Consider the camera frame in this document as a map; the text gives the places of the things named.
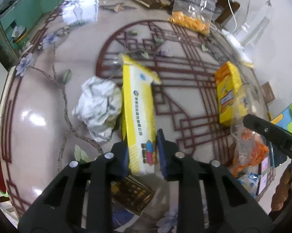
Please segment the right hand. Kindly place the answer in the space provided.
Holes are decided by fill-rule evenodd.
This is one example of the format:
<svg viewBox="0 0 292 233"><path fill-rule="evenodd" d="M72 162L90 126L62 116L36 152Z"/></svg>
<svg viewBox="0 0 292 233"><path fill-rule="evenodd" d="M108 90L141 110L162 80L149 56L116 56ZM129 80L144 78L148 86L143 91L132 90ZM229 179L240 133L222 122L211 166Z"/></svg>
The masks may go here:
<svg viewBox="0 0 292 233"><path fill-rule="evenodd" d="M291 165L288 165L280 178L280 183L276 187L275 193L272 197L271 211L281 210L284 202L289 196L289 191L292 191L291 168Z"/></svg>

